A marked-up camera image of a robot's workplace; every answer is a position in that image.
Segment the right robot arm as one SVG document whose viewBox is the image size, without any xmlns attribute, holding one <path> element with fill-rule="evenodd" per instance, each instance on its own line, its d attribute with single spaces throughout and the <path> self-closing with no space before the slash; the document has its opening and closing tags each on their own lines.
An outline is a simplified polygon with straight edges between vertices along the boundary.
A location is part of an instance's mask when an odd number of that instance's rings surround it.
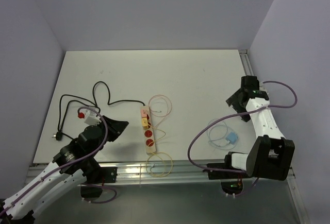
<svg viewBox="0 0 330 224">
<path fill-rule="evenodd" d="M 291 166 L 295 145 L 280 131 L 271 111 L 268 93 L 256 76 L 241 77 L 241 86 L 226 100 L 244 122 L 251 121 L 256 141 L 248 154 L 229 152 L 224 174 L 230 178 L 244 171 L 249 177 L 283 181 Z"/>
</svg>

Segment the beige red power strip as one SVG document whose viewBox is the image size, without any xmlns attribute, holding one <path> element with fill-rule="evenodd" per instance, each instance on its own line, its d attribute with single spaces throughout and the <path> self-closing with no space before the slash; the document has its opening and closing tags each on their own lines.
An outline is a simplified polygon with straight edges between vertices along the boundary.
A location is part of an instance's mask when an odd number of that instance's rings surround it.
<svg viewBox="0 0 330 224">
<path fill-rule="evenodd" d="M 147 120 L 148 120 L 148 128 L 143 127 L 143 137 L 144 137 L 144 144 L 145 144 L 145 151 L 148 155 L 156 152 L 156 145 L 155 145 L 155 138 L 154 138 L 154 131 L 152 128 L 152 120 L 151 120 L 151 113 L 148 106 L 142 106 L 140 109 L 146 109 L 148 112 Z"/>
</svg>

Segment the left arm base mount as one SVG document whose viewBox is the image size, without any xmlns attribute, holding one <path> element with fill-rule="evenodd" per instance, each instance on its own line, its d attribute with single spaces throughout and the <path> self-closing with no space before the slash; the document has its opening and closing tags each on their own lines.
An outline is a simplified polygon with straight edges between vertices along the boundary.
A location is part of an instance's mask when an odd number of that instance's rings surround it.
<svg viewBox="0 0 330 224">
<path fill-rule="evenodd" d="M 88 180 L 80 187 L 80 195 L 83 201 L 92 204 L 105 204 L 115 200 L 118 192 L 107 183 L 115 183 L 118 168 L 115 166 L 101 167 L 93 181 Z M 112 192 L 111 198 L 100 200 L 102 193 Z"/>
</svg>

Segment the yellow charger plug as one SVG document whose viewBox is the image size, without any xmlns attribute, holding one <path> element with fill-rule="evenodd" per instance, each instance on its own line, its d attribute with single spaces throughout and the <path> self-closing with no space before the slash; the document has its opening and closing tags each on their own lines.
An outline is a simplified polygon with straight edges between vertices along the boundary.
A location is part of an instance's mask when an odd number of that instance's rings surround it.
<svg viewBox="0 0 330 224">
<path fill-rule="evenodd" d="M 143 127 L 148 128 L 149 123 L 148 123 L 148 120 L 147 120 L 146 117 L 143 117 L 143 118 L 141 119 L 141 123 L 142 123 L 142 126 L 143 126 Z"/>
</svg>

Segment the pink charger plug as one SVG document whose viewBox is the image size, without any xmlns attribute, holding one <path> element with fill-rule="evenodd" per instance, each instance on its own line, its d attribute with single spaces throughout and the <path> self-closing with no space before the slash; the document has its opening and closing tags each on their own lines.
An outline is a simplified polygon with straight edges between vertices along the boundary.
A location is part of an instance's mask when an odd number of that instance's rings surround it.
<svg viewBox="0 0 330 224">
<path fill-rule="evenodd" d="M 142 108 L 142 109 L 140 110 L 140 113 L 141 113 L 141 117 L 142 117 L 142 118 L 147 118 L 147 116 L 148 116 L 148 112 L 147 112 L 146 109 Z"/>
</svg>

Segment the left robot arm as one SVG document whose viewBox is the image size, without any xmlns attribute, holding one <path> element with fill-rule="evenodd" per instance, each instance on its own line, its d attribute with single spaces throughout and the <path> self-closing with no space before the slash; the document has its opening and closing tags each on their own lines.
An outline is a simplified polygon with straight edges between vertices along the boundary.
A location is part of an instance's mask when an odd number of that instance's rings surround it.
<svg viewBox="0 0 330 224">
<path fill-rule="evenodd" d="M 87 126 L 38 176 L 1 203 L 1 223 L 34 223 L 39 213 L 72 188 L 99 182 L 102 170 L 95 155 L 128 125 L 102 116 L 97 125 Z"/>
</svg>

